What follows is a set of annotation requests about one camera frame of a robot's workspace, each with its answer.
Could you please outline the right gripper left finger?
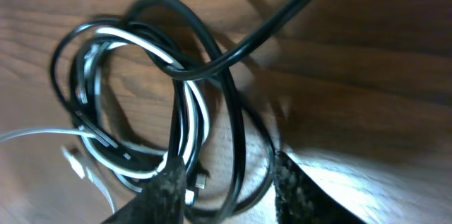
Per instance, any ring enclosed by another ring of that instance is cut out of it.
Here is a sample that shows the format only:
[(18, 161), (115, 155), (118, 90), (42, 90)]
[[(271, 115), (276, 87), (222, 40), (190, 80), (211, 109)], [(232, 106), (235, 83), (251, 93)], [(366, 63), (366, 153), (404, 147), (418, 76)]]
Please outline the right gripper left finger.
[(182, 158), (144, 184), (143, 191), (104, 222), (106, 224), (181, 224), (184, 222), (186, 170)]

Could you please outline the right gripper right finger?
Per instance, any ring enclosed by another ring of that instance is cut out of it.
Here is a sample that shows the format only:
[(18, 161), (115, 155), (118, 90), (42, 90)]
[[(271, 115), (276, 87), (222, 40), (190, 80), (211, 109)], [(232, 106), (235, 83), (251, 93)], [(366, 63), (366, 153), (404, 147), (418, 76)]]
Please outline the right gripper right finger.
[(282, 151), (275, 156), (274, 182), (276, 218), (280, 224), (364, 224)]

